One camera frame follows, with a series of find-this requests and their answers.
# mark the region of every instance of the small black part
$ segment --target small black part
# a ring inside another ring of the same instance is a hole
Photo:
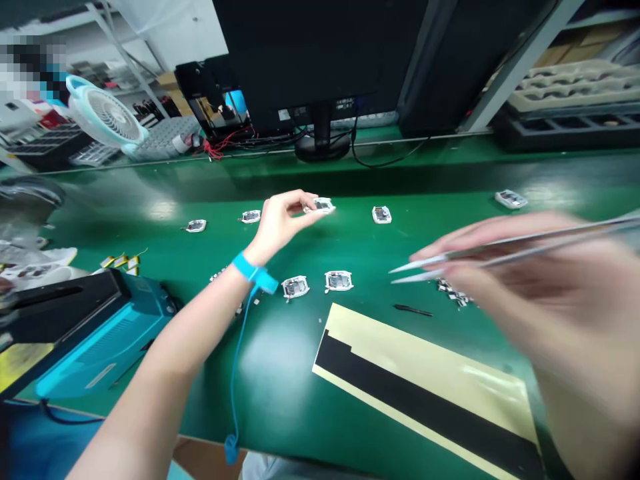
[[[424,310],[418,310],[412,307],[408,307],[406,305],[398,305],[397,303],[393,306],[394,308],[398,309],[398,310],[405,310],[405,311],[411,311],[414,313],[419,313],[420,315],[426,315],[428,317],[432,317],[433,314],[430,312],[425,312]]]

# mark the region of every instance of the black monitor back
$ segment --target black monitor back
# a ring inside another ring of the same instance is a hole
[[[394,110],[427,0],[213,4],[252,124],[274,131],[293,126],[278,110],[316,102],[358,97],[359,115]],[[333,118],[354,115],[337,109]]]

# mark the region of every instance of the blue device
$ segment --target blue device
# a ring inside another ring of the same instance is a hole
[[[36,395],[44,399],[106,390],[176,313],[158,282],[115,269],[44,289],[44,296],[20,292],[24,296],[14,306],[18,316],[3,330],[14,343],[53,343],[54,348],[0,398],[14,396],[34,380]]]

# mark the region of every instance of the floor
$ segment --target floor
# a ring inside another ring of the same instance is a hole
[[[173,451],[173,459],[194,480],[236,480],[246,454],[241,450],[238,462],[227,465],[224,446],[182,438]]]

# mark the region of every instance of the red wire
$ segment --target red wire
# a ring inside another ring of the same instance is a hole
[[[230,138],[234,136],[236,133],[242,132],[249,128],[252,128],[252,127],[251,126],[244,127],[244,128],[241,128],[240,130],[236,130],[235,132],[228,134],[224,140],[216,143],[215,146],[213,147],[211,146],[208,140],[205,140],[203,142],[203,148],[205,152],[209,154],[209,158],[213,158],[216,161],[220,161],[222,160],[222,157],[224,157],[224,154],[222,153],[222,149],[225,148],[228,144],[233,144],[233,142],[230,141]]]

